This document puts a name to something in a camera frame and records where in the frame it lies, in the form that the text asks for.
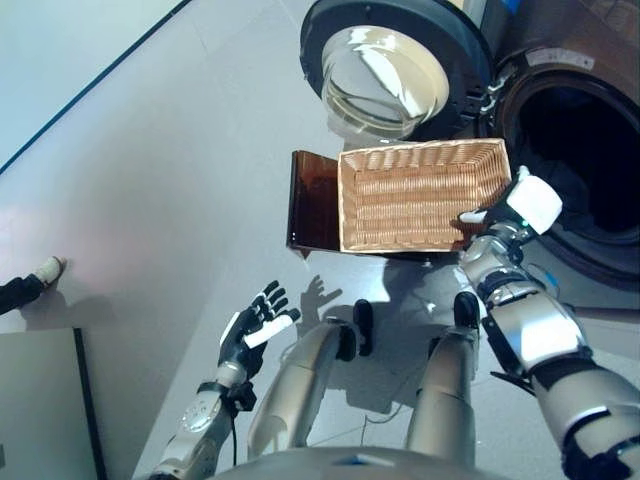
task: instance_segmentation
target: shoe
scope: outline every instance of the shoe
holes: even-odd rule
[[[67,259],[64,257],[49,257],[33,274],[38,277],[38,280],[44,284],[45,288],[48,288],[60,278],[66,265]]]

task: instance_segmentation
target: white panel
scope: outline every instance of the white panel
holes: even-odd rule
[[[97,478],[71,329],[0,334],[0,385],[0,480]]]

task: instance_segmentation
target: wire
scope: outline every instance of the wire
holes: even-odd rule
[[[398,413],[400,413],[400,409],[401,408],[402,408],[402,403],[398,403],[398,408],[396,408],[396,411],[393,412],[388,417],[383,418],[382,420],[372,420],[372,419],[369,418],[369,415],[365,415],[364,416],[364,424],[362,425],[362,432],[360,433],[360,446],[362,446],[364,444],[364,431],[367,428],[367,423],[371,423],[371,424],[375,424],[375,425],[381,425],[383,423],[388,423],[391,420],[393,420],[394,418],[396,418],[396,415],[398,415]]]
[[[231,435],[233,437],[233,466],[238,465],[238,436],[236,435],[236,421],[231,417]]]

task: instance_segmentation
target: wicker basket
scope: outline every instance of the wicker basket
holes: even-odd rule
[[[458,214],[492,205],[510,181],[502,139],[342,152],[340,250],[460,250],[481,227],[461,224]]]

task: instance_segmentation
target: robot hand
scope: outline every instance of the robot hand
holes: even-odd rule
[[[487,210],[475,210],[459,215],[465,223],[509,224],[516,231],[520,244],[551,228],[562,211],[562,200],[542,179],[529,173],[524,165],[500,199]]]
[[[271,282],[248,308],[231,317],[220,339],[218,366],[232,362],[251,379],[262,366],[267,340],[300,318],[298,309],[284,310],[288,300],[278,286],[277,281]]]

